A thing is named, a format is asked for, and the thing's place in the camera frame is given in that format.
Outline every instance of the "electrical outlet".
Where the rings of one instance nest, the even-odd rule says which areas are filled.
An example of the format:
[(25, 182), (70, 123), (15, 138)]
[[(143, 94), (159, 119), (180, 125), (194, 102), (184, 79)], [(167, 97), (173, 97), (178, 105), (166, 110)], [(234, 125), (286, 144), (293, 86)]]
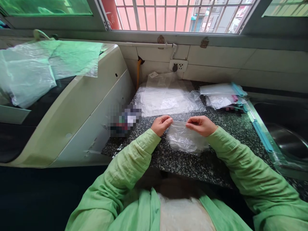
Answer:
[(172, 71), (173, 65), (177, 65), (177, 72), (185, 72), (187, 69), (188, 61), (181, 59), (171, 59), (169, 69)]

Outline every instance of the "sink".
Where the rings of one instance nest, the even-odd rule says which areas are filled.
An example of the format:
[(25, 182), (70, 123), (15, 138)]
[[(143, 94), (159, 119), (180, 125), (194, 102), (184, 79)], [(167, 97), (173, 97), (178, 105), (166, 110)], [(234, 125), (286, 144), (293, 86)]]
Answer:
[(308, 110), (281, 102), (259, 102), (254, 108), (282, 154), (308, 163)]
[(258, 122), (262, 137), (272, 146), (267, 150), (277, 171), (308, 180), (308, 105), (260, 98), (247, 102), (251, 122)]

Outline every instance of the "green glass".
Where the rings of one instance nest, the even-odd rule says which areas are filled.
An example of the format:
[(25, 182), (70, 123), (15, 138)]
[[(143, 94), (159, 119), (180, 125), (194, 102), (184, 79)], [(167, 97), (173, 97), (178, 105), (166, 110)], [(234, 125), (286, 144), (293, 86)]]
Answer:
[(308, 17), (307, 0), (272, 0), (262, 17)]
[(87, 0), (0, 0), (7, 16), (92, 15)]

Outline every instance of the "orange gas hose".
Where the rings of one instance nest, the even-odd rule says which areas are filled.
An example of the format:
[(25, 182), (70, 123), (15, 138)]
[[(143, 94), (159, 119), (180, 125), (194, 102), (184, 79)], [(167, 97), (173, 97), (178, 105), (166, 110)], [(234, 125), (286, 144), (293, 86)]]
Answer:
[(139, 72), (140, 72), (140, 65), (141, 65), (142, 59), (138, 60), (138, 64), (137, 64), (137, 84), (136, 84), (136, 90), (138, 90), (139, 88)]

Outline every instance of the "granite countertop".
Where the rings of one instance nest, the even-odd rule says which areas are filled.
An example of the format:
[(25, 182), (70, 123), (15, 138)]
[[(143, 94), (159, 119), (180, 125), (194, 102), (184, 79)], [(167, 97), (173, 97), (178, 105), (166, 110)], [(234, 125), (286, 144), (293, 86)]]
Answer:
[[(192, 83), (196, 90), (199, 89), (200, 84), (204, 85), (204, 83), (195, 81)], [(204, 96), (201, 96), (201, 100), (205, 104)], [(223, 109), (214, 110), (211, 107), (207, 107), (206, 110), (207, 111), (205, 112), (176, 114), (171, 115), (171, 117), (173, 120), (186, 122), (191, 116), (207, 116), (216, 125), (225, 129), (242, 144), (247, 145), (255, 155), (259, 156), (272, 169), (274, 169), (273, 163), (271, 162), (270, 157), (268, 156), (247, 114), (241, 113), (240, 111), (225, 111)], [(117, 154), (122, 148), (130, 144), (130, 142), (149, 129), (157, 117), (159, 116), (141, 118), (140, 123), (128, 137), (110, 138), (102, 150), (102, 153), (108, 156)], [(236, 188), (230, 177), (228, 168), (223, 161), (217, 158), (216, 153), (211, 146), (210, 150), (202, 153), (200, 157), (174, 150), (171, 149), (166, 139), (166, 132), (161, 137), (161, 142), (152, 154), (152, 160), (150, 163), (151, 167), (222, 187), (231, 189)], [(307, 181), (299, 181), (288, 177), (286, 177), (286, 180), (299, 192), (303, 200), (308, 201)]]

